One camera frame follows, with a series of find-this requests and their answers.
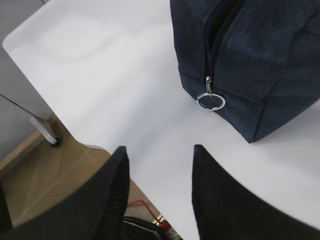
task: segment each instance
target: red cable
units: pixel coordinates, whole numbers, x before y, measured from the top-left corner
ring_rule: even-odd
[[[142,203],[144,204],[144,206],[146,207],[146,209],[149,211],[149,213],[152,215],[152,217],[154,218],[154,220],[156,220],[159,224],[161,224],[160,220],[156,217],[156,215],[154,215],[154,213],[151,211],[151,209],[148,207],[148,205],[145,203],[145,201],[143,200],[136,200],[136,201],[132,201],[128,203],[128,206],[137,204],[137,203]]]

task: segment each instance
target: fabric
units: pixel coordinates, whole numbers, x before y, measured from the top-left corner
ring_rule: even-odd
[[[128,205],[129,197],[129,163],[127,154],[119,163],[119,169],[110,186],[110,195],[99,226],[95,231],[94,240],[119,240],[123,230],[123,218]]]
[[[320,231],[270,206],[194,147],[192,204],[200,240],[320,240]]]
[[[210,74],[211,91],[226,100],[216,113],[249,143],[320,98],[320,0],[170,0],[170,6],[183,88],[196,99]],[[214,101],[204,100],[219,105]]]

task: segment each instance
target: metal ring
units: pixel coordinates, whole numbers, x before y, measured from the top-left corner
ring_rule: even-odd
[[[200,99],[202,99],[202,98],[204,98],[204,97],[210,97],[210,98],[211,98],[211,97],[217,97],[217,98],[221,99],[222,103],[220,104],[220,106],[216,106],[216,107],[213,107],[213,108],[207,108],[206,106],[204,106],[204,105],[202,105],[202,104],[200,103]],[[214,94],[214,93],[212,93],[211,96],[210,96],[210,94],[207,93],[207,92],[205,92],[205,93],[203,93],[203,94],[200,94],[200,95],[196,98],[196,102],[198,103],[198,105],[200,106],[200,108],[205,109],[205,110],[208,110],[208,111],[218,111],[218,110],[222,109],[222,108],[226,105],[226,100],[225,100],[222,96],[220,96],[220,95],[218,95],[218,94]]]

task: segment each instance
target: zipper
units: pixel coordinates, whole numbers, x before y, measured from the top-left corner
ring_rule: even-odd
[[[223,39],[242,9],[245,0],[221,0],[208,17],[204,26],[204,79],[207,93],[214,83],[214,68]]]

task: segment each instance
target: white table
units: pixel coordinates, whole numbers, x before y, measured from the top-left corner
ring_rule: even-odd
[[[185,240],[198,239],[194,144],[257,196],[320,228],[320,104],[246,143],[182,89],[168,0],[51,0],[3,47],[76,140],[127,146],[131,177]]]

